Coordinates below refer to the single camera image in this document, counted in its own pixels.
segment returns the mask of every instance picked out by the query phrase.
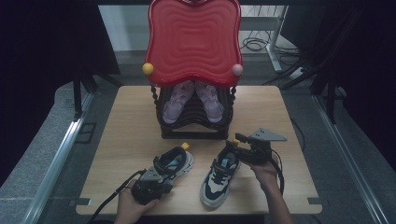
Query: purple sneaker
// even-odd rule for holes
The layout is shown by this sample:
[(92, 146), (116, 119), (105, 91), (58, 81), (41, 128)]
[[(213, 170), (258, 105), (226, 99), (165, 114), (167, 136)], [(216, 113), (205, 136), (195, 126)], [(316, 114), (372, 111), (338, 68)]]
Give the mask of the purple sneaker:
[(204, 110), (209, 121), (212, 123), (219, 122), (222, 119), (224, 107), (218, 100), (216, 88), (204, 82), (195, 81), (195, 91), (204, 104)]
[(194, 83), (192, 81), (177, 84), (172, 91), (171, 99), (163, 106), (163, 121), (169, 124), (175, 123), (193, 93)]

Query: black stand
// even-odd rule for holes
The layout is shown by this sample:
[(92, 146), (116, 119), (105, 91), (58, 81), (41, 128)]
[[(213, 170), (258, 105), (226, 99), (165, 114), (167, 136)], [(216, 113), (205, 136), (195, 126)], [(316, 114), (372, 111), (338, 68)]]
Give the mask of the black stand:
[[(116, 79), (108, 76), (108, 75), (98, 75), (102, 79), (110, 82), (116, 87), (123, 86), (122, 83), (118, 82)], [(84, 86), (84, 89), (88, 93), (95, 93), (98, 89), (95, 79), (93, 79), (92, 75), (88, 73), (83, 73), (82, 69), (78, 69), (73, 78), (73, 93), (75, 100), (75, 116), (74, 121), (77, 121), (81, 118), (82, 115), (82, 101), (81, 101), (81, 84)]]
[[(235, 88), (217, 88), (218, 100), (224, 107), (222, 119), (217, 123), (212, 123), (207, 119), (203, 104), (194, 93), (185, 104), (183, 112), (178, 120), (173, 124), (163, 121), (163, 106), (169, 101), (173, 87), (161, 88), (160, 97), (157, 99), (156, 89), (151, 87), (154, 104), (156, 105), (157, 119), (161, 125), (163, 139), (227, 139), (230, 123), (233, 120), (233, 101), (235, 99)], [(207, 132), (187, 132), (179, 128), (189, 124), (199, 124), (209, 129)]]

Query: pink ball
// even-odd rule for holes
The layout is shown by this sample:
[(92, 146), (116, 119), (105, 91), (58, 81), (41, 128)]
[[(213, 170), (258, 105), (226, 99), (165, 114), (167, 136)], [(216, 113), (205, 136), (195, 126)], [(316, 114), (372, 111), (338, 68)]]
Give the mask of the pink ball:
[(236, 64), (233, 65), (233, 74), (235, 76), (238, 76), (238, 77), (241, 76), (243, 71), (244, 71), (244, 67), (242, 67), (241, 64), (236, 63)]

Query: gray floor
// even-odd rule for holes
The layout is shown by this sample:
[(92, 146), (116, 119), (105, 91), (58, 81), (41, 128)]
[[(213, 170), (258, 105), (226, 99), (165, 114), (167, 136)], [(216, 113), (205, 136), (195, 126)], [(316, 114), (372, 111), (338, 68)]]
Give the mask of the gray floor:
[[(140, 72), (141, 63), (130, 63), (140, 62), (142, 54), (118, 52), (117, 56), (122, 75), (113, 76), (115, 79), (125, 85), (148, 85)], [(245, 74), (239, 85), (261, 85), (277, 76), (265, 54), (244, 55), (244, 67)], [(74, 202), (81, 192), (118, 90), (99, 77), (96, 77), (96, 80), (99, 89), (94, 94), (84, 120), (85, 124), (96, 125), (92, 139), (87, 138), (86, 134), (78, 136), (78, 141), (71, 148), (38, 223), (84, 223), (89, 219), (76, 214)], [(307, 80), (287, 91), (282, 91), (323, 204), (323, 211), (320, 214), (294, 216), (296, 223), (375, 223), (364, 200), (364, 192), (349, 172), (347, 162), (343, 159), (318, 110), (318, 104), (309, 93), (310, 81)], [(61, 87), (56, 92), (56, 102), (47, 120), (14, 172), (0, 189), (0, 223), (20, 223), (25, 217), (74, 116), (72, 99), (71, 84)], [(395, 223), (396, 174), (345, 111), (342, 100), (336, 102), (335, 119), (336, 128), (344, 137), (348, 151), (361, 170), (369, 189), (378, 199), (388, 222)], [(245, 222), (250, 220), (249, 223), (257, 223), (261, 219), (268, 220), (267, 217), (258, 217), (247, 219)], [(161, 223), (181, 222), (185, 223), (186, 219), (161, 217)]]

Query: black device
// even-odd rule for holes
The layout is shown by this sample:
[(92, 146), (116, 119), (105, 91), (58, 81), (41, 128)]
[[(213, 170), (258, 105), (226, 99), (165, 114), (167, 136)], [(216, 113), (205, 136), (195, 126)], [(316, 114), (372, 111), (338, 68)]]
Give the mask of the black device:
[[(282, 161), (280, 160), (279, 155), (273, 149), (271, 149), (271, 141), (286, 141), (287, 139), (284, 136), (273, 133), (264, 128), (260, 128), (251, 136), (245, 136), (241, 133), (236, 133), (235, 139), (237, 141), (234, 142), (226, 140), (226, 147), (230, 147), (231, 151), (240, 161), (244, 161), (252, 165), (260, 165), (267, 162), (271, 162), (271, 164), (273, 164), (280, 180), (280, 192), (283, 194), (285, 180), (282, 173)], [(242, 143), (248, 143), (250, 145), (250, 149), (239, 147), (238, 141)], [(273, 152), (275, 152), (275, 154), (279, 157), (280, 167), (272, 158)]]
[(147, 204), (154, 199), (161, 199), (165, 193), (171, 191), (172, 187), (170, 184), (163, 183), (162, 176), (158, 174), (154, 166), (151, 166), (134, 182), (131, 192), (140, 204)]

